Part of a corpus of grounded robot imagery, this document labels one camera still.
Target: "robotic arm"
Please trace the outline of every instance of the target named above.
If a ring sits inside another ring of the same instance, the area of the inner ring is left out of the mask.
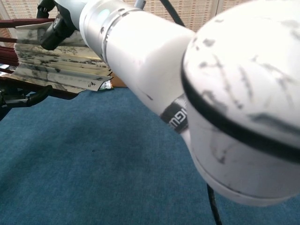
[[[60,14],[41,45],[55,49],[79,30],[181,135],[214,190],[255,206],[300,192],[299,1],[245,3],[197,33],[122,0],[54,3]]]

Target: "blue carpet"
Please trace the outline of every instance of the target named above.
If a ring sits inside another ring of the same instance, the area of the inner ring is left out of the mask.
[[[128,89],[49,97],[0,128],[1,225],[214,225],[184,142]],[[217,204],[224,225],[300,224],[300,197]]]

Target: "black stripe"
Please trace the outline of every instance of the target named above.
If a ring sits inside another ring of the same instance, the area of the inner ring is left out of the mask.
[[[263,153],[276,156],[291,162],[300,163],[300,148],[262,136],[246,127],[237,124],[208,104],[193,88],[181,62],[181,80],[186,96],[191,105],[212,125],[236,140]]]

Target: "black cable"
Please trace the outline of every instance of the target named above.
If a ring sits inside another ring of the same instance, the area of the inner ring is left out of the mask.
[[[208,193],[208,198],[210,200],[210,208],[214,216],[216,225],[222,225],[221,218],[218,213],[214,190],[209,185],[207,185],[207,193]]]
[[[179,24],[179,25],[185,27],[183,21],[181,20],[180,16],[178,15],[176,10],[174,9],[173,5],[169,2],[169,0],[160,0],[160,2],[164,5],[164,7],[166,8],[168,13],[170,14],[172,19],[174,20],[174,22],[176,24]]]

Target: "white robotic arm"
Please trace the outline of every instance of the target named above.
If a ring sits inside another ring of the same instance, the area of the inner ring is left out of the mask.
[[[121,0],[55,2],[214,190],[255,206],[300,192],[299,1],[242,4],[197,33]]]

